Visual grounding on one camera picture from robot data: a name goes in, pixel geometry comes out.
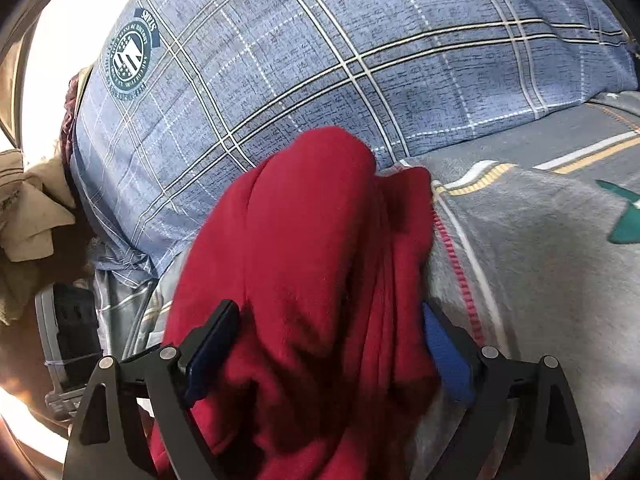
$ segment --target blue plaid blanket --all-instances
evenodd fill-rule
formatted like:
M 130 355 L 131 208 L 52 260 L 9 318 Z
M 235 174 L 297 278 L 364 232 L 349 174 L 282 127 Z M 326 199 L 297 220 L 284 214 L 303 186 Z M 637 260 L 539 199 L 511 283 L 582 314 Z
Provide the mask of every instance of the blue plaid blanket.
M 342 126 L 382 169 L 635 89 L 625 40 L 601 0 L 131 0 L 74 139 L 95 265 L 157 278 L 310 128 Z

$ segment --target beige cloth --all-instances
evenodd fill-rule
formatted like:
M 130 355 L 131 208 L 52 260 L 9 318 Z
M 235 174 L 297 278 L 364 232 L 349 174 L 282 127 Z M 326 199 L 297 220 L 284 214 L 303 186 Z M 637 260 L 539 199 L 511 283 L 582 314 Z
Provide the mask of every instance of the beige cloth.
M 71 225 L 75 208 L 59 156 L 26 173 L 22 153 L 0 153 L 0 321 L 18 319 L 36 293 L 36 260 L 53 254 L 51 230 Z

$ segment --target metal screw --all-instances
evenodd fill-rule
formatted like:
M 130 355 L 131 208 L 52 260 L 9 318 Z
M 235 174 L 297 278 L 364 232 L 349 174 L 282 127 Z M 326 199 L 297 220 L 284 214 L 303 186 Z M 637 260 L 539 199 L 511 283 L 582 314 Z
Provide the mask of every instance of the metal screw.
M 178 351 L 174 347 L 168 346 L 167 348 L 163 348 L 160 351 L 160 358 L 164 359 L 165 361 L 170 361 L 176 356 L 177 353 Z
M 543 362 L 549 368 L 558 368 L 558 365 L 559 365 L 558 359 L 556 359 L 552 355 L 545 356 L 545 358 L 543 359 Z
M 493 346 L 483 346 L 482 355 L 487 359 L 495 359 L 500 355 L 500 352 L 498 352 L 498 349 Z
M 107 370 L 113 366 L 113 357 L 103 357 L 100 359 L 98 366 L 103 370 Z

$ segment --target circular logo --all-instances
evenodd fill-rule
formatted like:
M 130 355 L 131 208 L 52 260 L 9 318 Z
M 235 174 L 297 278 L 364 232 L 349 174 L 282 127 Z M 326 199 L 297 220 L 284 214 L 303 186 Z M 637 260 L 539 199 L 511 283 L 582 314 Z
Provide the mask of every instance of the circular logo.
M 119 91 L 133 92 L 140 86 L 149 68 L 151 48 L 151 31 L 142 21 L 127 23 L 113 38 L 104 61 Z

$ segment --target red garment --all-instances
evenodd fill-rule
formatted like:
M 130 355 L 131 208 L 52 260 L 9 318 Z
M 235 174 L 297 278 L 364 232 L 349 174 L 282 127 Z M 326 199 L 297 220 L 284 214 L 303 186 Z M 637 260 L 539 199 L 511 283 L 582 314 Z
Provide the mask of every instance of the red garment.
M 406 476 L 404 445 L 437 384 L 420 310 L 430 176 L 375 171 L 344 130 L 303 134 L 229 188 L 182 272 L 165 343 L 223 299 L 241 306 L 241 335 L 193 416 L 216 454 L 248 435 L 260 480 Z M 158 432 L 151 449 L 165 470 Z

